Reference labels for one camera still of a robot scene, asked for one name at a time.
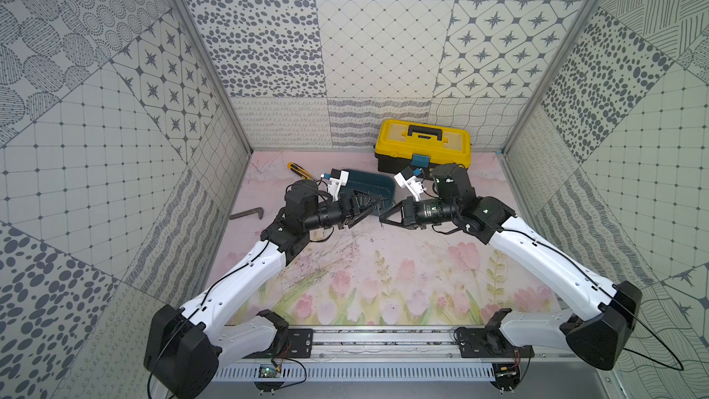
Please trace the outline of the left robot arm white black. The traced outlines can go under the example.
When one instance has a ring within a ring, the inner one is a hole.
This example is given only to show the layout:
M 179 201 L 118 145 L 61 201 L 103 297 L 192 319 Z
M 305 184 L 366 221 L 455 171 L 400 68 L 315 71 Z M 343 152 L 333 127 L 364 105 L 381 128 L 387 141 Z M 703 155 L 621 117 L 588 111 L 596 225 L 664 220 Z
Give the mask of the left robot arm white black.
M 223 366 L 251 355 L 287 355 L 289 323 L 277 313 L 262 310 L 234 329 L 227 323 L 310 244 L 312 231 L 352 228 L 380 203 L 367 193 L 334 197 L 307 179 L 289 186 L 284 207 L 238 264 L 182 307 L 165 305 L 154 314 L 143 362 L 147 384 L 162 384 L 172 398 L 195 398 Z

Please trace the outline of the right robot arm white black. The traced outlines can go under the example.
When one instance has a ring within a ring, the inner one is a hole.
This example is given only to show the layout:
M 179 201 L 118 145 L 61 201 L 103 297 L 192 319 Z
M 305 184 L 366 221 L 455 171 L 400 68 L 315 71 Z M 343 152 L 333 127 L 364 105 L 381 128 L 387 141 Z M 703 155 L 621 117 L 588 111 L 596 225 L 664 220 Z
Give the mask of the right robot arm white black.
M 639 322 L 640 289 L 628 281 L 615 284 L 586 268 L 542 238 L 507 204 L 477 195 L 463 166 L 445 164 L 431 171 L 433 199 L 422 199 L 420 174 L 406 168 L 395 176 L 410 195 L 384 212 L 382 223 L 404 229 L 451 223 L 455 232 L 522 264 L 567 306 L 557 314 L 500 308 L 485 326 L 492 351 L 502 345 L 555 347 L 572 351 L 596 369 L 613 369 Z M 400 214 L 400 221 L 395 223 L 393 214 Z

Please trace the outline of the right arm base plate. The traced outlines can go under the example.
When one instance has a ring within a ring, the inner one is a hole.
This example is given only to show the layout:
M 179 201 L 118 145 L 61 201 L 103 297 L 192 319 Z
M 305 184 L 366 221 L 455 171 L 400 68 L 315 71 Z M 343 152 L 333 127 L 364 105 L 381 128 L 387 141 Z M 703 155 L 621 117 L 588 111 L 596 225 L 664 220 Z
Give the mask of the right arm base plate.
M 458 327 L 453 332 L 462 358 L 533 358 L 533 347 L 516 347 L 500 331 L 486 331 L 484 328 Z

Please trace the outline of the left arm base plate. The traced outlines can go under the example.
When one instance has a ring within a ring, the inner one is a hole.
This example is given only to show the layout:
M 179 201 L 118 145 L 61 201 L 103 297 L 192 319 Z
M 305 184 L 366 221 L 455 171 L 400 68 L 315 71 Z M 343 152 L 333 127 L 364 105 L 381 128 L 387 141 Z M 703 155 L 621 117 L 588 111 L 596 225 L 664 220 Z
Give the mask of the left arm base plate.
M 250 355 L 251 358 L 310 358 L 313 347 L 314 330 L 295 328 L 279 330 L 274 342 L 263 352 Z

